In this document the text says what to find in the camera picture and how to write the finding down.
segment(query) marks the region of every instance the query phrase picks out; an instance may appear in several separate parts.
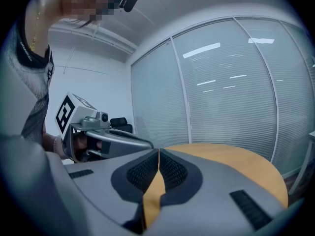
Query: wooden table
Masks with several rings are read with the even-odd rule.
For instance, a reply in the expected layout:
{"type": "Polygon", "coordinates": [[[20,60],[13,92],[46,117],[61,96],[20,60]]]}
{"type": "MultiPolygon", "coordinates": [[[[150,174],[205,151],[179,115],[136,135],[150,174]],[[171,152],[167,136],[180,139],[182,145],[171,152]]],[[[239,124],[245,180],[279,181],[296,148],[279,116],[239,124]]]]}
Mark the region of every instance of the wooden table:
{"type": "MultiPolygon", "coordinates": [[[[273,194],[287,208],[288,195],[284,180],[278,170],[265,158],[249,150],[220,144],[184,144],[167,147],[226,164],[244,174],[273,194]]],[[[147,227],[159,214],[159,200],[165,193],[164,180],[158,171],[149,189],[143,196],[143,207],[147,227]]]]}

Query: person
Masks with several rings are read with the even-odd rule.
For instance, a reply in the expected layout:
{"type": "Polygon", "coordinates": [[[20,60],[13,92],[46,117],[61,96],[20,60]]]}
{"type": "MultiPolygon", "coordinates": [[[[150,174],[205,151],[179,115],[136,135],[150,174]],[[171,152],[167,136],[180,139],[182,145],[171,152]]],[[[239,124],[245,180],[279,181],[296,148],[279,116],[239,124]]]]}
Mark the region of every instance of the person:
{"type": "MultiPolygon", "coordinates": [[[[87,21],[84,25],[99,20],[109,7],[113,8],[113,3],[114,0],[31,0],[2,45],[2,57],[10,64],[6,69],[13,69],[37,98],[22,136],[41,144],[46,151],[57,153],[61,159],[67,159],[61,137],[48,134],[44,123],[48,88],[54,73],[48,30],[63,18],[87,21]]],[[[75,153],[86,149],[84,133],[74,136],[73,146],[75,153]]]]}

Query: gold chain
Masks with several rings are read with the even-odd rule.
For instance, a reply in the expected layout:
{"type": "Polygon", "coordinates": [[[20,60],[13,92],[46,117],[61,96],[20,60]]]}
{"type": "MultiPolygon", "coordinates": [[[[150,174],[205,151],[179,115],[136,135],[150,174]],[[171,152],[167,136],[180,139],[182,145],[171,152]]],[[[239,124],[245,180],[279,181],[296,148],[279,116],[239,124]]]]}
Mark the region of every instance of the gold chain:
{"type": "Polygon", "coordinates": [[[40,5],[39,5],[38,15],[37,15],[37,18],[36,18],[35,35],[34,35],[34,37],[33,37],[33,42],[32,42],[32,44],[30,45],[30,50],[31,50],[32,52],[35,51],[35,43],[36,43],[36,40],[37,40],[38,19],[39,19],[41,7],[42,7],[42,6],[41,6],[41,1],[40,1],[40,5]]]}

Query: white wall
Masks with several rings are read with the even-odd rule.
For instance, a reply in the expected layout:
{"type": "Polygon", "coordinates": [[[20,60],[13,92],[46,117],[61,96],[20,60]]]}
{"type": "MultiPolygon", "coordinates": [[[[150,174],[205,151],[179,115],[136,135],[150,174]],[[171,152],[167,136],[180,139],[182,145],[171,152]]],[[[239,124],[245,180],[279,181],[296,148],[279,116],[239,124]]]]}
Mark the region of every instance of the white wall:
{"type": "Polygon", "coordinates": [[[189,13],[177,19],[174,19],[169,24],[159,28],[150,33],[147,38],[139,45],[138,49],[126,61],[127,72],[129,77],[129,88],[131,92],[131,65],[142,57],[150,49],[164,41],[165,39],[177,34],[187,28],[202,22],[215,20],[223,17],[237,17],[237,16],[260,16],[269,17],[285,22],[304,27],[299,21],[298,16],[289,6],[282,5],[283,9],[274,6],[255,4],[255,3],[236,3],[211,6],[193,13],[189,13]]]}
{"type": "Polygon", "coordinates": [[[50,32],[49,39],[55,73],[49,88],[45,120],[47,132],[58,135],[55,116],[68,91],[86,99],[98,110],[107,112],[109,118],[126,117],[131,122],[126,65],[106,57],[110,54],[108,46],[68,33],[50,32]],[[67,63],[72,47],[75,51],[67,63]]]}

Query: black chair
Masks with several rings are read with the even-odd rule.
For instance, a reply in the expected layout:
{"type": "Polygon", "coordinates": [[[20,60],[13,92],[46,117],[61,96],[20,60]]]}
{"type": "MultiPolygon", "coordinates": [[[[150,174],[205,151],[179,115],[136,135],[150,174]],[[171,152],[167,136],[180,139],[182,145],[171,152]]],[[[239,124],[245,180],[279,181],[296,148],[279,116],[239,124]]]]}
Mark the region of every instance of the black chair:
{"type": "Polygon", "coordinates": [[[110,120],[110,125],[114,129],[126,131],[129,133],[132,133],[132,125],[128,124],[125,117],[122,118],[113,118],[110,120]]]}

